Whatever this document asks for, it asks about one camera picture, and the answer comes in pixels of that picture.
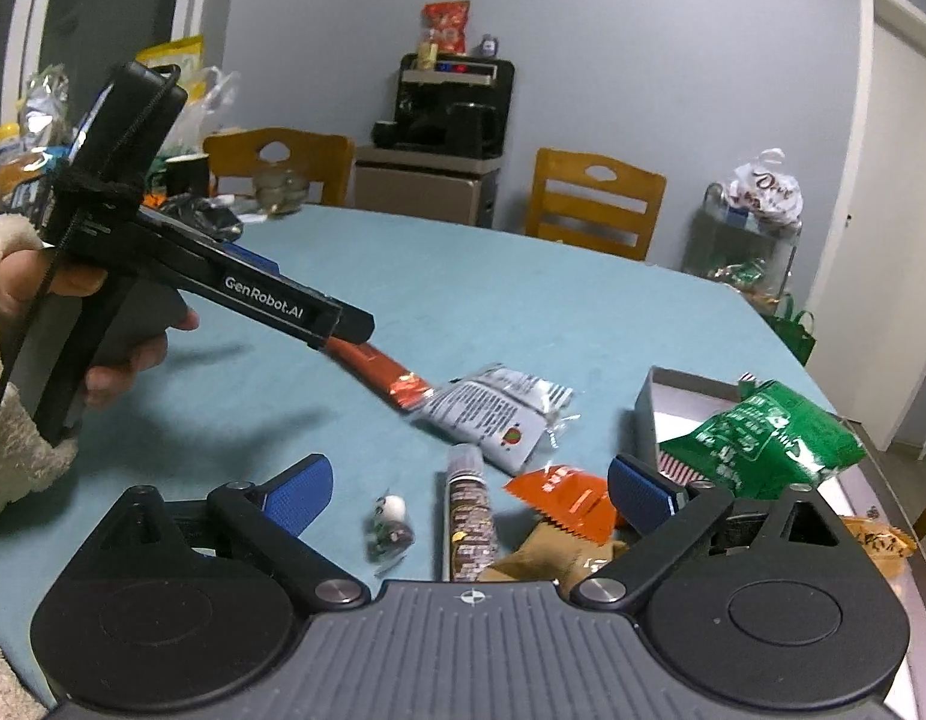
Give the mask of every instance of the green bag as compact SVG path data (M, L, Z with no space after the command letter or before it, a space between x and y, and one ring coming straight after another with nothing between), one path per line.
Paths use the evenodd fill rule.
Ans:
M793 357L800 361L800 365L805 367L807 360L812 354L813 346L816 346L816 338L813 338L813 314L808 311L801 311L793 316L793 295L786 293L783 298L786 305L783 308L781 317L766 317L766 324L773 328L773 332L780 337L780 341L786 344L786 348L793 353ZM802 318L810 318L810 328L807 329L802 324Z
M794 483L818 487L866 456L850 430L776 381L660 450L739 497L769 500Z

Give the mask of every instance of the yellow bottle cap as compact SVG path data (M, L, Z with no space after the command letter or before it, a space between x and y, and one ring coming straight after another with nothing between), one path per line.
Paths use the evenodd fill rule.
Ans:
M6 122L5 124L0 124L0 141L5 140L6 138L18 137L19 124L16 122Z

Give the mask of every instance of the green snack bag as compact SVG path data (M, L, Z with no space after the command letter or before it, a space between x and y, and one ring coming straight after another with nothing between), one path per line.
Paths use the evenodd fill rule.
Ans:
M770 500L794 483L819 487L866 456L852 432L780 382L765 382L660 450L737 497Z

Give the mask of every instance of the white candy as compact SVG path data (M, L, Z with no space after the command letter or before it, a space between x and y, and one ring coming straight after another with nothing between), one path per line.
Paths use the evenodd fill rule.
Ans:
M398 495L377 498L375 518L378 522L405 522L406 501Z

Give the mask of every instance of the beige fleece sleeve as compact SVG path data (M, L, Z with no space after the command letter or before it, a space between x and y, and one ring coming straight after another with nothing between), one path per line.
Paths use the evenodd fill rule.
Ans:
M19 215L0 216L0 261L14 251L40 248L32 225ZM0 358L0 375L3 361ZM45 490L73 461L75 440L56 448L39 436L37 428L10 384L0 408L0 512L26 493Z
M11 252L40 247L27 220L18 215L0 217L0 261ZM26 493L45 490L68 469L75 454L75 440L56 448L42 440L10 385L0 408L0 511ZM20 685L0 651L0 720L37 720L45 714L46 709Z

